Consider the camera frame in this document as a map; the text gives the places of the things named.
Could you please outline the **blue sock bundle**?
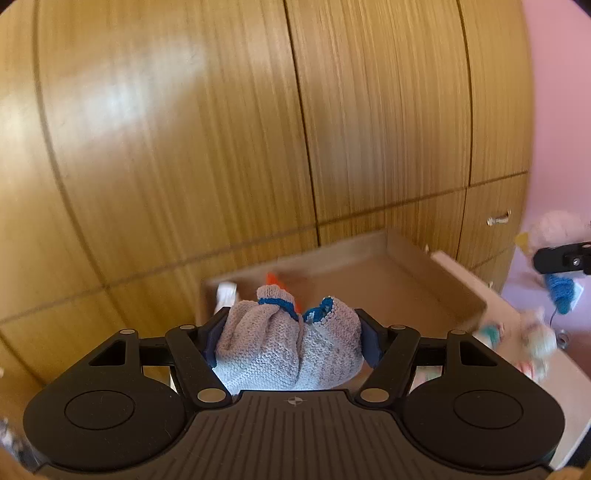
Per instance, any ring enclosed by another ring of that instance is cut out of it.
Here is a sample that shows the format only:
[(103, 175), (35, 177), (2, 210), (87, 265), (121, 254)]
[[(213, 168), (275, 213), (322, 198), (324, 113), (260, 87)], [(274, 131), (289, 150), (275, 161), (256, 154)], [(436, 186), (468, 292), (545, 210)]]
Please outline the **blue sock bundle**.
[(574, 280), (556, 274), (545, 274), (543, 278), (556, 311), (560, 315), (568, 314), (575, 297)]

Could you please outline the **grey knit sock bundle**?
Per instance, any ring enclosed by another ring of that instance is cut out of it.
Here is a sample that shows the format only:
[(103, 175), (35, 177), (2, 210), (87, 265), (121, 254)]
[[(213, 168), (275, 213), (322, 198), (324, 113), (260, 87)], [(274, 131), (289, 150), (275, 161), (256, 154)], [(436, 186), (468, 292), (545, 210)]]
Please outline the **grey knit sock bundle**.
[(287, 290), (263, 285), (256, 299), (229, 308), (215, 362), (214, 373), (232, 395), (332, 389), (362, 369), (361, 321), (332, 296), (298, 313)]

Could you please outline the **white sock bundle far left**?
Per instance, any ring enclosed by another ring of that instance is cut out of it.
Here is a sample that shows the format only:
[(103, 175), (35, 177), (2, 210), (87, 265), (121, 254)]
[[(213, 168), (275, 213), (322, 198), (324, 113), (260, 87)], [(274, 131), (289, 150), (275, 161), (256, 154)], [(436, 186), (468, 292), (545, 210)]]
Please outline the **white sock bundle far left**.
[(233, 282), (221, 282), (216, 287), (214, 313), (230, 308), (240, 301), (238, 286)]

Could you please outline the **cardboard box tray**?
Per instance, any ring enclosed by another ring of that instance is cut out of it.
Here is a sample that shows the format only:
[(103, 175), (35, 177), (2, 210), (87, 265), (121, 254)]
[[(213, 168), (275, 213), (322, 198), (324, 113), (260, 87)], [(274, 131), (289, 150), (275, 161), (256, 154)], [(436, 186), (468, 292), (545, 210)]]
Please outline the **cardboard box tray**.
[(240, 298), (254, 300), (267, 273), (279, 277), (304, 311), (334, 296), (384, 326), (407, 325), (426, 337), (469, 330), (487, 308), (485, 300), (433, 255), (394, 230), (382, 230), (209, 277), (199, 291), (199, 319), (213, 313), (219, 283), (233, 282)]

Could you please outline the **floral white sock bundle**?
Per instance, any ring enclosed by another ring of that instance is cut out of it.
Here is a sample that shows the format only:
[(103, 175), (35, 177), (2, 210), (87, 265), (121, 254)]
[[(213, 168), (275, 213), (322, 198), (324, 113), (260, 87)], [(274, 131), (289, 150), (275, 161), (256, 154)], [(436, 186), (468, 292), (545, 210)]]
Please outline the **floral white sock bundle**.
[(514, 366), (530, 380), (540, 383), (549, 372), (549, 359), (557, 350), (555, 331), (545, 322), (545, 308), (520, 313), (517, 329), (519, 353)]

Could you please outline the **white fluffy teal-band bundle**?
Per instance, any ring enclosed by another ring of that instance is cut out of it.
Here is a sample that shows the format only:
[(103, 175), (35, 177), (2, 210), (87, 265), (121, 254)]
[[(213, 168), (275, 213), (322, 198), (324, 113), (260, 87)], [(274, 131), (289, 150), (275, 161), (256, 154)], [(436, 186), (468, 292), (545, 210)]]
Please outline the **white fluffy teal-band bundle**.
[(505, 337), (505, 328), (499, 323), (489, 323), (481, 326), (473, 336), (492, 350), (496, 350)]

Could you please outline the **orange sock bundle in box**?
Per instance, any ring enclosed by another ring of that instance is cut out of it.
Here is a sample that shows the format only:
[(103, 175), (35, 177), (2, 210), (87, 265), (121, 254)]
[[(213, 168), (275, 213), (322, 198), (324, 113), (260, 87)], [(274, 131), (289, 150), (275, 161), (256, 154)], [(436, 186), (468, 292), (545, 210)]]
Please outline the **orange sock bundle in box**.
[(273, 272), (266, 273), (266, 285), (274, 285), (280, 287), (280, 289), (287, 290), (287, 285)]

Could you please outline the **wooden wardrobe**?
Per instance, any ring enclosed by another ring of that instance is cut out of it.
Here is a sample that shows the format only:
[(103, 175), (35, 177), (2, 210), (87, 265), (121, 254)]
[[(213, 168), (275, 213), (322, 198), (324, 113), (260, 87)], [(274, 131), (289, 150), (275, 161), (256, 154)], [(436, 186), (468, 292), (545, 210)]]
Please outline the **wooden wardrobe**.
[(2, 415), (208, 277), (384, 227), (501, 288), (533, 114), (519, 1), (3, 2)]

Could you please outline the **wall power outlet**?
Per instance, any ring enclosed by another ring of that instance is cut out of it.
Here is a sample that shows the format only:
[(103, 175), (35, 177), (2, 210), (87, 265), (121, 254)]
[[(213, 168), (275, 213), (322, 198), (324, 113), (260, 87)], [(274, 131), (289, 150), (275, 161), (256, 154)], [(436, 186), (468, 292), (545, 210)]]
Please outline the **wall power outlet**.
[(582, 286), (582, 284), (580, 282), (574, 281), (572, 284), (572, 292), (569, 294), (569, 299), (570, 299), (570, 309), (574, 310), (580, 300), (580, 298), (582, 297), (584, 292), (584, 287)]

